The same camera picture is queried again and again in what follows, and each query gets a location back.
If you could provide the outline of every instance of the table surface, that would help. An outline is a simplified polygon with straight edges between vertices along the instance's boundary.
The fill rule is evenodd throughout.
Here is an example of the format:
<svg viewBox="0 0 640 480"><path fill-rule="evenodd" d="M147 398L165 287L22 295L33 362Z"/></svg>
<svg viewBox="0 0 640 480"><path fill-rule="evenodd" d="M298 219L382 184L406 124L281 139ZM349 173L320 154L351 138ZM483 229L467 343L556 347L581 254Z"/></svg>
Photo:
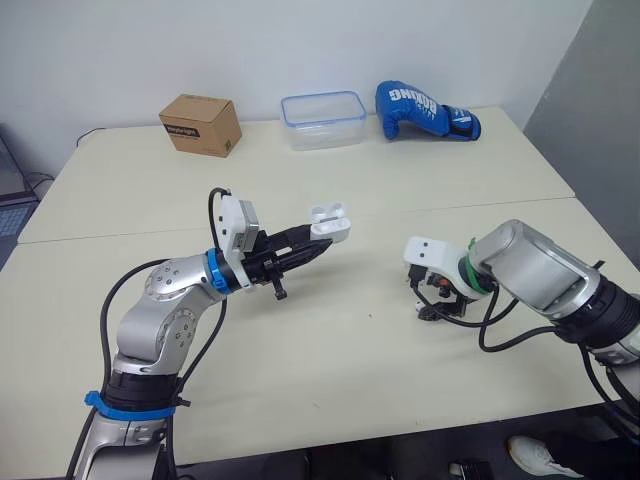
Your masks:
<svg viewBox="0 0 640 480"><path fill-rule="evenodd" d="M421 235L466 245L510 218L586 262L606 260L605 275L637 290L640 273L575 199L352 215L347 241L289 272L286 300L277 302L270 287L230 297L222 332L185 390L193 406L176 414L177 461L598 403L578 349L552 335L488 354L478 349L477 331L416 318L415 298L404 282L407 239ZM263 226L274 232L290 224L269 220ZM100 384L98 314L111 285L144 261L210 246L207 229L194 229L17 247L0 272L0 478L63 474L88 411L84 394ZM135 277L114 300L112 342L143 282L144 275ZM508 300L505 295L499 307ZM486 304L471 306L468 318L479 320ZM203 315L192 355L217 313L213 307ZM492 327L488 341L544 324L518 306Z"/></svg>
<svg viewBox="0 0 640 480"><path fill-rule="evenodd" d="M160 126L98 131L76 150L23 230L21 243L204 228L215 186L253 200L262 219L296 205L345 201L352 214L572 197L499 108L474 110L477 142L403 128L387 141L377 117L358 145L295 152L279 121L242 124L228 158L178 152Z"/></svg>

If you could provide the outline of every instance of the boxing glove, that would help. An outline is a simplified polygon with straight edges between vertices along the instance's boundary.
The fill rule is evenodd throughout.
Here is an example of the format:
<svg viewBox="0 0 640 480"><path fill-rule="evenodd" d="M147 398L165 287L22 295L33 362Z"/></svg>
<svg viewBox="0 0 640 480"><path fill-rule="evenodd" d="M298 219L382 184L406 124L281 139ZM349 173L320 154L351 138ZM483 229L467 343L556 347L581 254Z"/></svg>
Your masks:
<svg viewBox="0 0 640 480"><path fill-rule="evenodd" d="M440 105L421 90L395 80L378 85L376 112L389 140L398 136L401 120L439 137L476 140L480 136L480 121L469 110Z"/></svg>

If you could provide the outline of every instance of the cardboard box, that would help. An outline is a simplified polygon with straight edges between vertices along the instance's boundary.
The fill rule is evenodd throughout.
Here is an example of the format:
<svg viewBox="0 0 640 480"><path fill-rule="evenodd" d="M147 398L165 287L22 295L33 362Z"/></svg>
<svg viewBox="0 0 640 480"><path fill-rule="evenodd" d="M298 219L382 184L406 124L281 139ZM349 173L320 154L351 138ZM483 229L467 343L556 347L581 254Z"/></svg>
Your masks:
<svg viewBox="0 0 640 480"><path fill-rule="evenodd" d="M226 157L242 132L231 100L180 95L160 112L176 150Z"/></svg>

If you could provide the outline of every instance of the clear plastic container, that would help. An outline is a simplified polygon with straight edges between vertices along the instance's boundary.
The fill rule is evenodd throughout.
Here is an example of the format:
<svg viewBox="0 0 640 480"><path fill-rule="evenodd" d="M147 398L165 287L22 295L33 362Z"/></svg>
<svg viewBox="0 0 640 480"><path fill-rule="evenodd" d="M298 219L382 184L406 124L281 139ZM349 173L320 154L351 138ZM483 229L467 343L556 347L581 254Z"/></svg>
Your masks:
<svg viewBox="0 0 640 480"><path fill-rule="evenodd" d="M367 112L356 92L286 97L282 123L294 150L315 150L360 143Z"/></svg>

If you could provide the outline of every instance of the blue clamp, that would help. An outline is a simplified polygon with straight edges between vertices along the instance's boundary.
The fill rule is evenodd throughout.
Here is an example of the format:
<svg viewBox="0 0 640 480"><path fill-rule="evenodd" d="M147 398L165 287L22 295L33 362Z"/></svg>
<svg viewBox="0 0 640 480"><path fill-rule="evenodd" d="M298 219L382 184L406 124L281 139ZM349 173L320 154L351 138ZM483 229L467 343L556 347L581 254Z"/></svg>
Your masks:
<svg viewBox="0 0 640 480"><path fill-rule="evenodd" d="M96 410L102 414L103 417L111 418L112 420L123 420L126 422L140 422L146 420L159 420L161 418L167 418L173 416L176 412L176 407L161 408L160 410L146 410L144 412L127 412L126 410L117 410L115 408L108 407L102 401L100 392L91 390L84 397L84 403L96 407Z"/></svg>
<svg viewBox="0 0 640 480"><path fill-rule="evenodd" d="M213 277L212 283L213 286L216 287L216 290L218 290L220 293L229 295L232 292L229 288L229 285L227 284L227 280L224 278L224 275L218 268L216 253L217 250L215 248L207 251L207 262L209 263L209 270L211 270L211 276Z"/></svg>

